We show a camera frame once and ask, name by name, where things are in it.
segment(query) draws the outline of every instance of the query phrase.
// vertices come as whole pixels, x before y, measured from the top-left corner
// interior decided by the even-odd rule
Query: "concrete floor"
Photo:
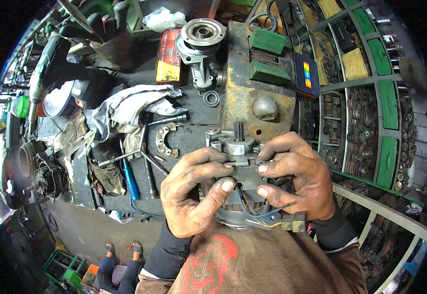
[[[55,217],[58,232],[53,235],[63,241],[70,254],[86,258],[95,265],[106,255],[107,242],[114,244],[122,265],[127,265],[133,257],[131,242],[136,240],[143,246],[142,259],[146,261],[161,231],[162,219],[151,218],[149,223],[141,223],[140,218],[135,217],[121,224],[100,209],[91,210],[58,200],[47,201],[42,206]]]

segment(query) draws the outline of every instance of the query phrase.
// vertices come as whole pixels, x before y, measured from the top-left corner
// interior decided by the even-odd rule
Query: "power drill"
[[[49,38],[30,77],[29,137],[34,132],[38,104],[53,89],[59,89],[65,82],[75,79],[90,81],[87,91],[94,96],[107,94],[112,88],[110,84],[114,79],[108,72],[67,62],[66,56],[70,47],[71,43],[65,38],[60,36]]]

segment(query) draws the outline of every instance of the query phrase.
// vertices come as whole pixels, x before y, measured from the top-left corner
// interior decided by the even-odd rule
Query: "pants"
[[[99,287],[112,294],[133,294],[137,287],[138,261],[128,262],[127,271],[120,280],[118,289],[112,285],[112,273],[116,265],[114,258],[104,257],[97,271]]]

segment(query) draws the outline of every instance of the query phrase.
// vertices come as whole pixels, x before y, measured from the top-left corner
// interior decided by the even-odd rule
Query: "dirty hand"
[[[171,233],[188,238],[203,232],[213,221],[214,214],[233,190],[235,180],[222,178],[199,202],[188,196],[198,190],[198,184],[211,185],[212,179],[233,173],[233,167],[223,164],[227,157],[213,147],[206,147],[184,155],[161,183],[161,203]]]
[[[293,175],[295,194],[278,186],[265,184],[256,190],[260,196],[276,208],[295,202],[295,205],[284,210],[289,214],[306,212],[309,221],[327,220],[334,215],[336,207],[330,171],[307,142],[296,132],[269,140],[259,154],[259,160],[272,158],[273,162],[258,167],[259,174],[269,178]]]

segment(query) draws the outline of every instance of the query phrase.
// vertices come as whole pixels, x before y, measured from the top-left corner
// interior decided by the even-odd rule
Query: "finger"
[[[223,163],[227,161],[227,156],[221,154],[217,149],[213,147],[205,147],[199,150],[195,150],[194,152],[188,153],[181,157],[181,159],[176,163],[174,168],[172,168],[171,172],[166,177],[166,180],[170,182],[172,179],[175,179],[187,168],[208,161],[217,161]]]
[[[289,132],[267,141],[258,158],[259,160],[269,160],[274,153],[285,151],[296,152],[310,158],[315,158],[314,150],[296,132]]]
[[[285,175],[295,175],[306,180],[313,179],[322,168],[319,163],[309,157],[290,152],[279,160],[261,164],[258,172],[268,178],[277,178]]]
[[[301,196],[286,192],[280,187],[271,184],[260,185],[256,189],[256,193],[258,193],[259,196],[267,199],[270,205],[274,206],[275,208],[282,207],[288,203],[294,203],[294,205],[287,208],[287,212],[293,210],[294,207],[299,206],[303,198]]]
[[[215,180],[214,179],[204,180],[201,183],[201,189],[202,189],[202,193],[203,193],[204,197],[210,191],[210,188],[213,186],[213,184],[215,184]]]
[[[289,154],[289,152],[276,153],[276,155],[274,155],[274,161],[282,159],[282,158],[283,158],[284,156],[286,156],[287,154]]]
[[[210,188],[204,200],[200,201],[194,212],[200,219],[210,219],[213,214],[225,203],[228,195],[233,191],[236,180],[232,177],[219,179]]]
[[[181,201],[197,184],[214,177],[231,175],[233,171],[231,165],[216,161],[191,166],[166,185],[168,191],[165,191],[164,195]]]

